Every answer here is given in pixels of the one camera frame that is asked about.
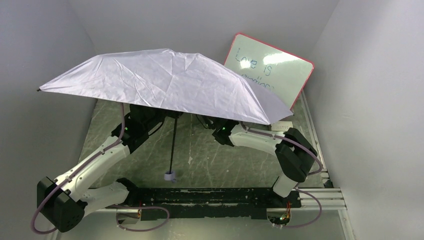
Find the marble floor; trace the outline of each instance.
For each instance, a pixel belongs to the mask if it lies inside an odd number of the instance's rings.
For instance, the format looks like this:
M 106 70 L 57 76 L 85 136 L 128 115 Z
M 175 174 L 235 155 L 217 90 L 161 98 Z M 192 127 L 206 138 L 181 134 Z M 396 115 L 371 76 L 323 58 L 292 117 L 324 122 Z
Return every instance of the marble floor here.
M 298 100 L 294 115 L 285 119 L 300 130 L 309 142 L 313 137 L 305 113 Z M 93 111 L 91 124 L 80 160 L 87 157 L 120 123 L 120 106 L 116 102 L 99 100 Z M 183 114 L 178 120 L 172 169 L 177 182 L 164 180 L 171 156 L 174 121 L 167 118 L 163 127 L 152 135 L 133 154 L 111 167 L 93 187 L 111 184 L 118 178 L 127 178 L 139 187 L 150 188 L 233 188 L 270 187 L 281 167 L 277 159 L 265 152 L 247 148 L 220 145 L 212 136 L 213 130 L 204 129 L 196 116 Z M 318 169 L 315 163 L 312 170 Z M 319 174 L 309 176 L 301 188 L 322 188 Z

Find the wire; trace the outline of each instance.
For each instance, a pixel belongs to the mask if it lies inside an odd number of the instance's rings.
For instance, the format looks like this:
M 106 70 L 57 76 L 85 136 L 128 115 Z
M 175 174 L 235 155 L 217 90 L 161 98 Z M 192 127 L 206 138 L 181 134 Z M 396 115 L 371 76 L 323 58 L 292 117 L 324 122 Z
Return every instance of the wire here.
M 162 227 L 163 225 L 165 225 L 170 220 L 170 216 L 171 216 L 170 215 L 170 211 L 168 211 L 168 209 L 166 209 L 164 207 L 161 207 L 161 206 L 136 206 L 136 207 L 132 207 L 132 206 L 113 205 L 111 207 L 118 208 L 118 209 L 138 209 L 138 210 L 143 210 L 143 209 L 159 209 L 159 210 L 163 210 L 163 211 L 166 212 L 166 219 L 165 219 L 165 221 L 163 221 L 161 224 L 159 224 L 159 225 L 157 225 L 155 227 L 148 228 L 148 229 L 131 229 L 131 228 L 126 228 L 126 227 L 122 226 L 119 223 L 118 214 L 116 214 L 116 226 L 118 228 L 122 229 L 122 230 L 126 230 L 126 231 L 129 231 L 129 232 L 139 232 L 140 233 L 140 232 L 149 232 L 149 231 L 156 230 L 156 229 Z
M 286 209 L 285 209 L 285 215 L 290 218 L 290 215 L 292 213 L 292 206 L 290 206 L 290 201 L 287 201 Z
M 248 127 L 246 127 L 242 122 L 240 122 L 240 125 L 241 125 L 241 127 L 244 129 L 244 130 L 246 130 L 247 132 L 250 132 L 250 133 L 253 133 L 253 134 L 258 134 L 258 135 L 262 135 L 262 136 L 267 136 L 267 137 L 270 137 L 270 138 L 277 138 L 277 139 L 281 139 L 281 140 L 283 140 L 283 141 L 286 141 L 286 142 L 289 142 L 289 143 L 291 143 L 291 144 L 293 144 L 293 145 L 295 145 L 296 147 L 299 147 L 300 149 L 302 149 L 303 151 L 305 151 L 307 154 L 309 154 L 314 160 L 315 160 L 315 162 L 318 164 L 318 170 L 316 170 L 316 171 L 313 171 L 313 172 L 310 172 L 310 173 L 308 173 L 308 176 L 310 176 L 310 175 L 314 175 L 314 174 L 318 174 L 318 173 L 320 173 L 322 170 L 323 170 L 323 165 L 321 164 L 321 162 L 320 162 L 320 160 L 318 159 L 318 157 L 317 156 L 315 156 L 315 154 L 313 154 L 309 149 L 307 149 L 306 147 L 304 147 L 303 145 L 301 145 L 301 144 L 299 144 L 298 142 L 296 142 L 296 141 L 293 141 L 293 140 L 291 140 L 291 139 L 289 139 L 289 138 L 287 138 L 287 137 L 283 137 L 283 136 L 278 136 L 278 135 L 272 135 L 272 134 L 269 134 L 269 133 L 265 133 L 265 132 L 261 132 L 261 131 L 255 131 L 255 130 L 252 130 L 252 129 L 250 129 L 250 128 L 248 128 Z M 315 201 L 316 201 L 316 203 L 318 204 L 318 207 L 319 207 L 319 213 L 318 213 L 318 215 L 313 219 L 313 220 L 311 220 L 311 221 L 309 221 L 309 222 L 307 222 L 307 223 L 304 223 L 304 224 L 300 224 L 300 225 L 294 225 L 294 226 L 284 226 L 285 228 L 289 228 L 289 229 L 296 229 L 296 228 L 302 228 L 302 227 L 305 227 L 305 226 L 308 226 L 308 225 L 311 225 L 311 224 L 313 224 L 313 223 L 315 223 L 320 217 L 321 217 L 321 214 L 323 213 L 323 206 L 321 205 L 321 203 L 320 203 L 320 201 L 318 200 L 318 198 L 316 198 L 314 195 L 312 195 L 312 194 L 310 194 L 309 192 L 307 192 L 307 191 L 303 191 L 303 190 L 300 190 L 299 188 L 298 188 L 298 185 L 299 185 L 299 183 L 297 183 L 296 184 L 296 186 L 294 186 L 294 189 L 296 190 L 296 191 L 298 191 L 299 193 L 302 193 L 302 194 L 306 194 L 306 195 L 308 195 L 308 196 L 310 196 L 311 198 L 313 198 Z
M 316 198 L 314 195 L 310 194 L 307 191 L 300 190 L 297 187 L 295 188 L 295 190 L 298 191 L 299 193 L 306 194 L 306 195 L 310 196 L 311 198 L 313 198 L 319 206 L 319 212 L 318 212 L 318 215 L 316 215 L 316 217 L 313 220 L 311 220 L 307 223 L 300 224 L 300 225 L 294 225 L 294 226 L 284 226 L 285 228 L 288 228 L 288 229 L 298 229 L 298 228 L 302 228 L 302 227 L 306 227 L 308 225 L 311 225 L 311 224 L 315 223 L 321 217 L 321 214 L 323 213 L 323 206 L 321 205 L 318 198 Z
M 153 134 L 155 134 L 157 131 L 159 131 L 159 129 L 161 129 L 162 128 L 162 126 L 164 125 L 164 122 L 165 121 L 163 121 L 163 122 L 161 122 L 160 123 L 160 125 L 152 132 L 152 133 L 150 133 L 148 136 L 150 137 L 150 136 L 152 136 Z
M 203 124 L 203 122 L 202 121 L 200 121 L 200 118 L 199 118 L 199 116 L 196 114 L 196 118 L 197 118 L 197 120 L 199 121 L 199 123 L 203 126 L 203 128 L 204 129 L 208 129 L 204 124 Z

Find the cable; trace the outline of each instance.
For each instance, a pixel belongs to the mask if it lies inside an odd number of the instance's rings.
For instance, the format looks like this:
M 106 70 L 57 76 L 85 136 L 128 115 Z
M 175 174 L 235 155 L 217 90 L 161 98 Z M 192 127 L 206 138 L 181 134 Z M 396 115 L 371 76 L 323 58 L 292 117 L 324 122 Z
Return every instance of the cable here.
M 150 133 L 148 136 L 150 137 L 150 136 L 152 136 L 153 134 L 155 134 L 157 131 L 159 131 L 159 129 L 161 129 L 162 128 L 162 126 L 164 125 L 164 122 L 165 121 L 163 121 L 163 122 L 161 122 L 160 123 L 160 126 L 158 126 L 152 133 Z
M 105 147 L 103 149 L 103 153 L 106 152 L 107 150 L 115 147 L 116 145 L 121 143 L 121 139 L 124 136 L 124 131 L 125 131 L 125 114 L 124 114 L 124 104 L 121 103 L 121 116 L 122 116 L 122 124 L 121 124 L 121 130 L 120 130 L 120 134 L 118 139 L 110 144 L 109 146 Z M 79 172 L 81 172 L 81 170 L 83 170 L 87 165 L 89 165 L 94 159 L 96 159 L 98 156 L 102 155 L 102 152 L 99 151 L 96 154 L 94 154 L 92 157 L 90 157 L 87 161 L 85 161 L 83 164 L 81 164 L 81 166 L 79 166 L 75 171 L 73 171 L 73 173 L 71 175 L 69 175 L 68 179 L 63 180 L 61 183 L 59 183 L 45 198 L 44 200 L 40 203 L 40 205 L 37 207 L 34 215 L 32 216 L 31 219 L 31 230 L 36 233 L 36 234 L 50 234 L 53 233 L 54 231 L 57 230 L 57 228 L 53 228 L 47 231 L 40 231 L 38 229 L 36 229 L 36 219 L 38 214 L 41 212 L 41 210 L 44 208 L 44 206 L 46 205 L 46 203 L 50 200 L 50 198 L 59 190 L 61 189 L 65 184 L 67 184 L 72 178 L 74 178 Z
M 203 124 L 203 122 L 202 121 L 200 121 L 200 119 L 199 119 L 199 116 L 196 114 L 196 118 L 197 118 L 197 120 L 199 121 L 199 123 L 203 126 L 203 128 L 204 129 L 208 129 L 204 124 Z
M 278 135 L 272 135 L 272 134 L 268 134 L 268 133 L 261 132 L 261 131 L 251 130 L 250 128 L 246 127 L 246 126 L 245 126 L 242 122 L 240 122 L 240 125 L 241 125 L 241 127 L 242 127 L 244 130 L 246 130 L 247 132 L 250 132 L 250 133 L 253 133 L 253 134 L 262 135 L 262 136 L 267 136 L 267 137 L 270 137 L 270 138 L 277 138 L 277 139 L 281 139 L 281 140 L 286 141 L 286 142 L 289 142 L 289 143 L 291 143 L 291 144 L 295 145 L 296 147 L 299 147 L 299 148 L 300 148 L 300 149 L 302 149 L 303 151 L 305 151 L 307 154 L 309 154 L 309 155 L 310 155 L 310 156 L 311 156 L 311 157 L 315 160 L 315 162 L 316 162 L 316 163 L 318 164 L 318 166 L 319 166 L 318 170 L 308 173 L 308 176 L 310 176 L 310 175 L 314 175 L 314 174 L 318 174 L 318 173 L 320 173 L 320 172 L 323 170 L 323 165 L 321 164 L 321 162 L 320 162 L 320 160 L 318 159 L 318 157 L 317 157 L 317 156 L 315 156 L 315 154 L 313 154 L 313 153 L 312 153 L 309 149 L 307 149 L 307 148 L 306 148 L 306 147 L 304 147 L 303 145 L 299 144 L 298 142 L 293 141 L 293 140 L 291 140 L 291 139 L 289 139 L 289 138 L 287 138 L 287 137 L 278 136 Z M 316 201 L 316 203 L 318 204 L 318 206 L 319 206 L 319 213 L 318 213 L 318 215 L 317 215 L 317 216 L 316 216 L 313 220 L 311 220 L 310 222 L 307 222 L 307 223 L 304 223 L 304 224 L 300 224 L 300 225 L 294 225 L 294 226 L 284 226 L 285 228 L 289 228 L 289 229 L 296 229 L 296 228 L 302 228 L 302 227 L 308 226 L 308 225 L 310 225 L 310 224 L 315 223 L 315 222 L 316 222 L 316 221 L 317 221 L 317 220 L 321 217 L 321 214 L 323 213 L 323 206 L 321 205 L 321 203 L 320 203 L 320 201 L 318 200 L 318 198 L 316 198 L 314 195 L 310 194 L 310 193 L 309 193 L 309 192 L 307 192 L 307 191 L 300 190 L 300 189 L 298 188 L 298 185 L 299 185 L 299 183 L 297 183 L 297 184 L 296 184 L 296 186 L 294 186 L 294 189 L 295 189 L 296 191 L 298 191 L 299 193 L 306 194 L 306 195 L 310 196 L 311 198 L 313 198 L 313 199 Z
M 153 231 L 156 230 L 160 227 L 162 227 L 163 225 L 165 225 L 169 219 L 170 219 L 170 211 L 168 211 L 168 209 L 161 207 L 161 206 L 136 206 L 136 207 L 131 207 L 131 206 L 120 206 L 120 205 L 113 205 L 112 207 L 114 208 L 118 208 L 118 209 L 139 209 L 139 210 L 143 210 L 143 209 L 160 209 L 166 212 L 166 219 L 165 221 L 163 221 L 161 224 L 152 227 L 152 228 L 148 228 L 148 229 L 131 229 L 131 228 L 126 228 L 123 227 L 118 220 L 118 214 L 116 214 L 116 226 L 122 230 L 126 230 L 126 231 L 130 231 L 130 232 L 149 232 L 149 231 Z
M 285 209 L 285 215 L 288 217 L 288 218 L 290 218 L 291 217 L 291 214 L 292 214 L 292 206 L 290 206 L 291 205 L 291 203 L 290 203 L 290 201 L 287 201 L 287 204 L 286 204 L 286 209 Z
M 318 204 L 318 206 L 319 206 L 319 212 L 318 212 L 318 215 L 316 215 L 316 217 L 313 220 L 311 220 L 311 221 L 309 221 L 307 223 L 304 223 L 304 224 L 300 224 L 300 225 L 284 226 L 284 228 L 287 228 L 287 229 L 298 229 L 298 228 L 302 228 L 302 227 L 306 227 L 308 225 L 311 225 L 311 224 L 315 223 L 321 217 L 321 214 L 323 213 L 323 206 L 321 205 L 321 203 L 318 200 L 318 198 L 316 198 L 314 195 L 310 194 L 307 191 L 300 190 L 299 188 L 297 188 L 297 186 L 294 189 L 296 191 L 298 191 L 299 193 L 306 194 L 309 197 L 313 198 L 316 201 L 316 203 Z
M 177 120 L 178 120 L 178 118 L 176 117 L 174 122 L 173 122 L 171 161 L 170 161 L 170 164 L 169 164 L 169 174 L 172 173 L 172 160 L 174 159 L 175 136 L 177 134 Z

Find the white wall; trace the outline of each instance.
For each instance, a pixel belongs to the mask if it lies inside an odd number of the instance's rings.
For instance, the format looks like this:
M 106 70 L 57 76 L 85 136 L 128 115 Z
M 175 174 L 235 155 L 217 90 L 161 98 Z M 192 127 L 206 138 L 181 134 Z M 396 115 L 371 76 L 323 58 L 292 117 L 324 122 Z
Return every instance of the white wall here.
M 0 1 L 0 239 L 44 239 L 37 183 L 77 162 L 94 100 L 36 90 L 93 55 L 66 0 Z
M 69 0 L 98 53 L 171 48 L 223 63 L 237 32 L 306 57 L 339 0 Z
M 341 0 L 308 103 L 357 239 L 424 238 L 424 1 Z

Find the white umbrella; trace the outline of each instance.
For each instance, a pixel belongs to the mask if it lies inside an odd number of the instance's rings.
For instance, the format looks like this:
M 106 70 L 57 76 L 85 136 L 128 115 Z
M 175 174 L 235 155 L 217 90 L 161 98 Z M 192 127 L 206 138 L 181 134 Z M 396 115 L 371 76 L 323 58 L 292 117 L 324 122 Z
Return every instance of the white umbrella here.
M 277 95 L 216 61 L 171 49 L 97 55 L 40 90 L 264 125 L 293 114 Z

